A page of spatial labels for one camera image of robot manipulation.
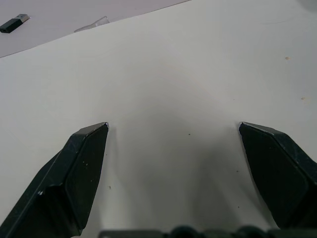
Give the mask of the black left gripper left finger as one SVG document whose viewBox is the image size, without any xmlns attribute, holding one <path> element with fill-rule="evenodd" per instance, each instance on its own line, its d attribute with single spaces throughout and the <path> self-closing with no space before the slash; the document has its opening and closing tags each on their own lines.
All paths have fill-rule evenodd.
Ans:
<svg viewBox="0 0 317 238">
<path fill-rule="evenodd" d="M 107 122 L 80 129 L 35 175 L 0 225 L 0 238 L 72 238 L 85 229 L 99 185 Z"/>
</svg>

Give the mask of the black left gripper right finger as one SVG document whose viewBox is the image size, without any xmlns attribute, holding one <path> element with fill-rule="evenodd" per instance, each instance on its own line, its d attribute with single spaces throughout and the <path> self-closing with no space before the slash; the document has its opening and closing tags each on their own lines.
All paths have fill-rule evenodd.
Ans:
<svg viewBox="0 0 317 238">
<path fill-rule="evenodd" d="M 242 122 L 255 185 L 279 228 L 317 229 L 317 163 L 286 133 Z"/>
</svg>

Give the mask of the clear plastic piece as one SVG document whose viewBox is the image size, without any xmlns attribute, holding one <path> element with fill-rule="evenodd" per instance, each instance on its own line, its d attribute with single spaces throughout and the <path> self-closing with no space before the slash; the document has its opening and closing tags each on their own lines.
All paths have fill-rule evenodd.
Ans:
<svg viewBox="0 0 317 238">
<path fill-rule="evenodd" d="M 74 31 L 74 33 L 77 33 L 77 32 L 80 32 L 80 31 L 84 31 L 84 30 L 89 30 L 89 29 L 92 29 L 92 28 L 95 28 L 95 27 L 98 27 L 98 26 L 101 26 L 101 25 L 105 25 L 105 24 L 109 24 L 109 20 L 107 18 L 107 16 L 104 16 L 102 18 L 100 18 L 99 20 L 95 21 L 94 23 L 90 24 L 90 25 L 86 25 L 86 26 L 83 26 L 79 29 L 76 29 Z"/>
</svg>

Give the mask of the black USB adapter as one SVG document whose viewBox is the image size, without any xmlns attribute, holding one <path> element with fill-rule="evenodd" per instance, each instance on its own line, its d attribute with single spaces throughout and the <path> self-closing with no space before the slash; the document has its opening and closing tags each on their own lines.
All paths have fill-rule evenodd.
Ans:
<svg viewBox="0 0 317 238">
<path fill-rule="evenodd" d="M 19 14 L 16 17 L 4 23 L 3 25 L 1 25 L 0 32 L 9 34 L 18 27 L 20 27 L 28 19 L 30 19 L 30 17 L 27 14 Z"/>
</svg>

